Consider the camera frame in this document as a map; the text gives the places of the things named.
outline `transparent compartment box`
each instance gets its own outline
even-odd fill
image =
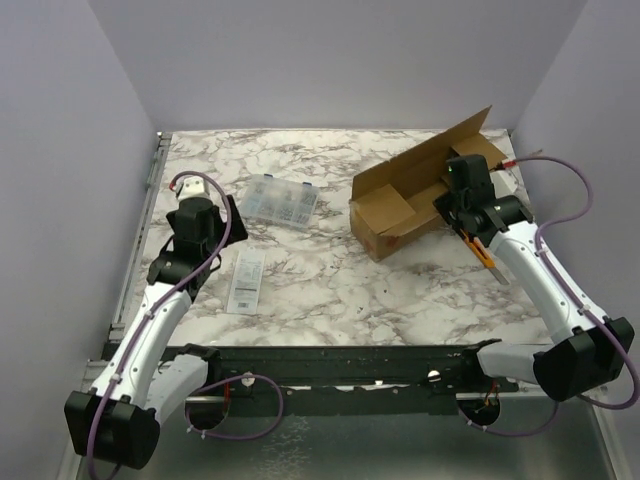
[[[307,228],[316,208],[320,189],[271,175],[254,175],[242,198],[240,214],[294,228]]]

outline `marble table top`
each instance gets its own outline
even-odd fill
[[[223,250],[214,273],[176,328],[170,345],[468,344],[488,338],[517,343],[548,339],[536,308],[502,267],[500,285],[447,229],[374,263],[351,235],[353,176],[438,133],[438,130],[198,131],[173,135],[144,247],[135,294],[140,305],[150,262],[171,235],[176,208],[169,180],[183,170],[211,175],[237,200],[254,174],[271,173],[320,187],[311,226],[296,231],[247,220],[250,238]],[[483,134],[508,157],[505,130]],[[526,195],[522,184],[518,194]],[[266,252],[258,313],[225,313],[238,252]]]

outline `cardboard box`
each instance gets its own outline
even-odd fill
[[[353,178],[351,231],[373,260],[444,225],[433,201],[447,191],[448,158],[477,153],[489,168],[506,158],[480,133],[490,109]]]

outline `purple cable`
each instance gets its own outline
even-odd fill
[[[584,186],[587,189],[587,203],[582,208],[582,210],[580,210],[578,213],[569,215],[567,217],[562,217],[556,220],[549,220],[548,222],[544,222],[542,225],[538,227],[534,236],[536,249],[538,250],[540,258],[542,259],[542,262],[545,264],[545,266],[553,276],[554,280],[558,282],[560,287],[569,296],[569,298],[571,298],[571,300],[578,306],[578,308],[583,309],[585,304],[580,299],[580,296],[576,294],[576,292],[574,292],[571,289],[571,287],[565,281],[565,279],[562,278],[562,275],[560,274],[560,272],[558,272],[558,270],[553,265],[551,260],[549,260],[549,257],[547,256],[546,252],[543,250],[542,234],[548,227],[552,225],[557,225],[559,223],[576,220],[582,217],[583,215],[585,215],[591,209],[591,206],[593,205],[593,189],[591,188],[591,183],[589,182],[585,174],[578,167],[570,164],[569,162],[566,162],[565,160],[561,160],[559,158],[548,157],[546,155],[536,155],[536,156],[530,156],[530,157],[516,158],[514,161],[516,163],[522,163],[522,162],[529,162],[532,160],[546,160],[546,161],[558,163],[560,165],[567,167],[568,169],[573,171],[576,175],[578,175],[578,177],[580,177],[580,180],[582,180],[582,183],[584,183]],[[598,317],[596,317],[589,310],[583,310],[583,312],[584,312],[584,315],[591,321],[591,323],[593,323],[604,334],[604,336],[607,337],[607,340],[611,342],[615,350],[618,352],[618,354],[624,361],[624,364],[627,366],[627,368],[629,369],[629,373],[631,374],[631,379],[633,381],[633,392],[631,394],[631,397],[629,397],[627,401],[618,403],[618,404],[608,404],[608,403],[600,402],[598,400],[594,400],[584,395],[578,395],[578,397],[592,405],[595,405],[596,407],[606,408],[609,410],[624,410],[625,408],[629,408],[633,406],[638,401],[638,398],[640,398],[640,378],[638,378],[638,372],[636,370],[635,365],[633,364],[633,361],[625,351],[624,347],[620,344],[618,339],[615,337],[615,335],[611,333],[611,331],[604,325],[604,323]]]
[[[256,380],[262,380],[262,381],[267,382],[268,384],[270,384],[273,388],[275,388],[276,393],[278,394],[278,414],[276,415],[275,421],[271,425],[269,425],[269,427],[265,428],[261,432],[252,433],[252,434],[249,434],[249,435],[226,435],[224,433],[216,433],[216,432],[213,432],[213,431],[198,430],[191,423],[191,417],[189,415],[189,409],[185,409],[184,416],[187,419],[187,422],[189,423],[189,429],[190,430],[194,430],[194,431],[196,431],[196,432],[198,432],[200,434],[203,434],[203,435],[205,435],[207,437],[211,437],[211,438],[219,438],[221,440],[244,441],[244,440],[255,440],[257,438],[264,437],[265,435],[270,433],[274,428],[276,428],[278,426],[278,424],[280,423],[280,420],[282,420],[282,415],[284,413],[284,398],[282,397],[282,391],[280,390],[280,387],[278,386],[278,384],[276,382],[274,382],[273,380],[271,380],[269,377],[265,377],[264,375],[249,374],[249,373],[245,374],[245,375],[237,375],[235,377],[225,378],[224,380],[220,380],[219,382],[216,382],[216,383],[214,383],[212,385],[207,385],[206,387],[203,387],[203,388],[201,388],[199,390],[196,390],[194,393],[195,394],[205,393],[205,392],[214,390],[214,389],[216,389],[218,387],[221,387],[223,385],[226,385],[227,383],[232,383],[232,382],[236,382],[238,380],[242,380],[243,378],[255,378]]]
[[[147,324],[151,321],[151,319],[153,319],[155,313],[160,309],[160,307],[162,307],[162,305],[173,294],[181,290],[182,287],[184,287],[187,283],[189,283],[193,278],[200,275],[200,273],[202,273],[202,271],[205,268],[208,268],[209,265],[213,263],[213,260],[218,256],[220,251],[224,248],[225,244],[227,243],[227,240],[229,239],[229,235],[231,234],[231,205],[229,204],[229,199],[227,199],[227,195],[224,193],[224,190],[222,190],[222,187],[220,187],[220,185],[218,185],[218,183],[208,175],[200,172],[194,172],[191,170],[187,170],[185,172],[180,172],[179,174],[177,174],[175,177],[173,177],[173,180],[171,180],[171,185],[175,185],[175,183],[180,178],[187,175],[200,177],[203,180],[209,182],[209,184],[211,184],[211,186],[215,188],[216,191],[220,194],[220,197],[222,198],[222,204],[224,205],[225,211],[227,212],[227,224],[225,226],[222,239],[220,240],[220,243],[218,243],[218,245],[216,246],[211,256],[209,256],[209,258],[207,258],[204,262],[202,262],[202,264],[198,268],[196,268],[193,272],[191,272],[191,274],[187,275],[180,282],[178,282],[173,288],[171,288],[171,290],[169,290],[162,297],[160,297],[158,301],[151,306],[149,311],[147,311],[144,314],[144,316],[142,317],[142,321],[140,322],[140,325],[138,325],[138,328],[136,328],[135,332],[131,336],[131,341],[127,344],[124,352],[122,353],[122,357],[120,357],[120,361],[116,366],[115,375],[117,376],[122,375],[122,372],[124,372],[124,369],[127,365],[127,361],[129,360],[129,357],[131,356],[133,349],[136,347],[138,341],[140,340],[140,336],[142,335],[142,332],[144,331]],[[93,458],[93,452],[96,445],[96,437],[98,434],[98,424],[100,423],[100,418],[102,418],[102,414],[104,413],[104,409],[107,406],[107,402],[111,398],[111,394],[113,393],[113,390],[116,388],[117,384],[118,384],[118,381],[114,378],[112,378],[109,381],[109,385],[107,386],[107,389],[105,390],[104,395],[100,399],[98,408],[96,408],[96,413],[93,416],[93,420],[91,421],[91,428],[89,429],[89,439],[87,441],[87,467],[89,469],[89,476],[91,477],[92,480],[100,480],[96,472],[96,465]],[[120,469],[120,465],[116,465],[116,467],[113,469],[113,471],[107,477],[106,480],[112,480],[113,477],[115,477],[115,475],[118,473],[119,469]]]
[[[467,417],[467,415],[461,409],[458,409],[458,412],[460,413],[460,415],[462,415],[465,418],[465,420],[467,421],[467,425],[469,425],[471,428],[475,428],[476,430],[480,430],[484,433],[489,433],[491,435],[496,435],[498,437],[522,438],[522,437],[532,437],[534,435],[538,435],[539,433],[542,433],[545,430],[547,430],[551,426],[553,421],[556,419],[559,408],[560,408],[560,404],[558,402],[553,402],[553,411],[551,412],[551,416],[549,417],[549,419],[539,427],[534,428],[533,430],[529,430],[527,432],[506,432],[504,430],[495,430],[493,428],[486,427],[483,425],[478,425],[477,423],[473,422],[469,417]]]

